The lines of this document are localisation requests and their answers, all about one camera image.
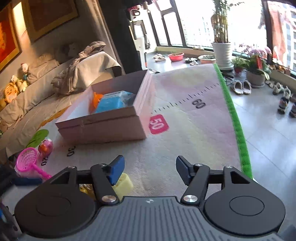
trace gold frame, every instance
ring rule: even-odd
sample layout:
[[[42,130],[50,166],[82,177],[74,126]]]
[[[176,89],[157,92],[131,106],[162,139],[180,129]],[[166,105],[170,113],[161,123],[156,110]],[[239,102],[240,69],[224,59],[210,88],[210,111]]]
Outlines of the gold frame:
[[[9,3],[2,11],[8,8],[8,18],[9,18],[9,25],[13,37],[13,41],[15,44],[15,49],[0,63],[0,71],[15,57],[20,53],[20,46],[15,36],[15,25],[14,20],[12,19],[12,10],[11,10],[11,3]]]
[[[71,0],[71,7],[72,7],[72,12],[70,14],[62,16],[61,18],[56,19],[55,21],[51,22],[50,24],[48,24],[44,28],[36,31],[34,29],[34,24],[33,24],[32,15],[30,12],[29,2],[28,2],[28,0],[22,0],[22,10],[23,10],[25,23],[26,23],[26,27],[27,27],[27,31],[29,33],[30,39],[32,41],[36,41],[37,39],[39,39],[43,35],[50,32],[51,30],[62,25],[63,23],[65,23],[73,18],[78,17],[78,11],[76,9],[76,5],[75,5],[74,0]]]

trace pink plastic handle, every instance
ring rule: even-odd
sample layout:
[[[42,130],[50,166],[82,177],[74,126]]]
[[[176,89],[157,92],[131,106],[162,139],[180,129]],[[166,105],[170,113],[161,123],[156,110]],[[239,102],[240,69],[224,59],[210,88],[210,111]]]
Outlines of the pink plastic handle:
[[[38,166],[36,166],[35,164],[31,164],[31,167],[34,168],[35,171],[37,171],[42,177],[44,177],[44,179],[48,180],[50,179],[52,176],[49,175],[47,172],[43,171],[42,169],[40,169]]]

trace pink toy egg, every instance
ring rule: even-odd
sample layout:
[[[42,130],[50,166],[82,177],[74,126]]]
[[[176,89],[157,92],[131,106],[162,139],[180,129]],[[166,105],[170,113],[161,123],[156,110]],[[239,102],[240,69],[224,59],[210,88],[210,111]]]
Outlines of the pink toy egg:
[[[52,152],[53,143],[49,138],[45,138],[39,145],[38,151],[42,155],[42,157],[48,157]]]

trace metal screw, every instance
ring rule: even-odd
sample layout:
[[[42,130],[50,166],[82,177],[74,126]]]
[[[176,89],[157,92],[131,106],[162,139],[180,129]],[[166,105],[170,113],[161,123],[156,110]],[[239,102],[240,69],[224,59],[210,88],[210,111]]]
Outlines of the metal screw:
[[[186,195],[183,197],[185,202],[196,202],[198,200],[197,196],[195,195]]]
[[[106,196],[103,196],[102,197],[102,201],[103,202],[115,202],[117,200],[117,198],[115,196],[112,196],[112,195],[106,195]]]

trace gray ribbed panel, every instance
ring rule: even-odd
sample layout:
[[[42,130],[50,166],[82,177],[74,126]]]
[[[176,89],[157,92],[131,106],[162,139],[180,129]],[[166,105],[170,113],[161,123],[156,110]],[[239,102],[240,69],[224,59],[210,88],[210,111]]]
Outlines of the gray ribbed panel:
[[[24,235],[21,241],[38,241]],[[126,197],[114,207],[103,207],[84,230],[55,241],[243,241],[214,229],[196,207],[175,197]],[[275,234],[252,241],[282,241]]]

